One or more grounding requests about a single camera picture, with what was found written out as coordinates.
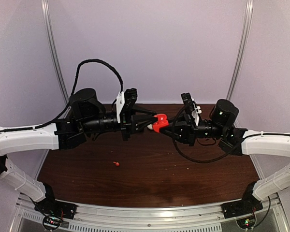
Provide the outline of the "red round charging case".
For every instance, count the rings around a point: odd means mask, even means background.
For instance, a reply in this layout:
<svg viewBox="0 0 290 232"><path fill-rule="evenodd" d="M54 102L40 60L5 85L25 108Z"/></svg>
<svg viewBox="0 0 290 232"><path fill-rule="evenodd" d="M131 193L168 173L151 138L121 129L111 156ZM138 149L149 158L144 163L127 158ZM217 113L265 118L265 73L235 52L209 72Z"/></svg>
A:
<svg viewBox="0 0 290 232"><path fill-rule="evenodd" d="M156 114L154 117L157 121L152 124L153 131L159 133L161 128L169 126L169 121L166 114Z"/></svg>

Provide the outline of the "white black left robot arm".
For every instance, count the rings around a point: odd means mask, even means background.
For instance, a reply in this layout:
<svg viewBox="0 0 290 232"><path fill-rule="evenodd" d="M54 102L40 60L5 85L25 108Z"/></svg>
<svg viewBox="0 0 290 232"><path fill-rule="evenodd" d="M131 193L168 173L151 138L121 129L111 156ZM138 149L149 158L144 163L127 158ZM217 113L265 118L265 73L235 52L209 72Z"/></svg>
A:
<svg viewBox="0 0 290 232"><path fill-rule="evenodd" d="M135 106L137 90L120 92L117 111L107 112L96 91L84 88L70 96L69 112L47 126L0 127L0 179L28 195L38 208L54 215L60 210L52 188L34 180L7 158L7 154L30 150L67 150L86 142L91 136L120 131L123 140L156 123L156 113Z"/></svg>

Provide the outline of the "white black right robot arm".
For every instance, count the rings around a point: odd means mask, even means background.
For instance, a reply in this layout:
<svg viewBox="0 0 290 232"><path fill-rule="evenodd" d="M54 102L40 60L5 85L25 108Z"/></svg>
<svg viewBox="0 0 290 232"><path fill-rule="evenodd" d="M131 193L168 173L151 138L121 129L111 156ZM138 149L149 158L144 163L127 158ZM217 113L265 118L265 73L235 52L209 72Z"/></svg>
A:
<svg viewBox="0 0 290 232"><path fill-rule="evenodd" d="M271 155L290 158L290 132L263 132L234 126L238 108L226 99L220 99L209 119L201 119L201 108L194 100L184 100L184 106L174 119L158 116L153 130L171 137L177 143L193 146L198 139L213 139L225 152L218 158L197 160L181 150L178 153L195 163L211 163L228 155ZM290 163L269 177L250 183L238 203L241 213L249 213L259 202L290 186Z"/></svg>

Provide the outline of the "aluminium front rail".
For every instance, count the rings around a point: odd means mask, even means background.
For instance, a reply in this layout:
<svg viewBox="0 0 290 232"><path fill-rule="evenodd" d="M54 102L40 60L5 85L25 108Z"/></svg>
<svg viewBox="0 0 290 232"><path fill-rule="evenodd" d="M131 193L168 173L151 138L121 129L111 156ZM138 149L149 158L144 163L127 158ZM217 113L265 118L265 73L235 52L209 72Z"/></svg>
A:
<svg viewBox="0 0 290 232"><path fill-rule="evenodd" d="M76 204L72 219L58 232L245 232L243 223L254 219L253 232L289 232L290 226L278 195L262 203L253 214L226 218L222 203L162 208L108 207Z"/></svg>

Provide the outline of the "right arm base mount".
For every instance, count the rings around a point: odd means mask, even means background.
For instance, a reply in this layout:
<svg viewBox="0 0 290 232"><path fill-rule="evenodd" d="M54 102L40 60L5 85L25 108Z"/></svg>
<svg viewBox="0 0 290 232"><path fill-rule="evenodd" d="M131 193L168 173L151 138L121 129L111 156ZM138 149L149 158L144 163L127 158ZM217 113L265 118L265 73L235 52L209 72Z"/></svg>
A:
<svg viewBox="0 0 290 232"><path fill-rule="evenodd" d="M262 203L249 200L237 200L223 203L222 212L225 219L235 218L240 229L249 230L257 225L256 212L263 209Z"/></svg>

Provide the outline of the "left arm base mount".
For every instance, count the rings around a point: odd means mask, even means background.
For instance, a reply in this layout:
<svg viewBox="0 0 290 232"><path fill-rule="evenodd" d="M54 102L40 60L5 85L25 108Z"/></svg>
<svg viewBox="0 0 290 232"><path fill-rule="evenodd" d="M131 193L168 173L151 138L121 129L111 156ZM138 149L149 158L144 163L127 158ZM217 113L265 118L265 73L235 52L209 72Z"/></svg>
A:
<svg viewBox="0 0 290 232"><path fill-rule="evenodd" d="M47 231L54 231L61 226L67 226L66 219L74 219L77 210L77 205L62 201L51 201L44 199L40 202L35 202L34 209L43 215L42 226Z"/></svg>

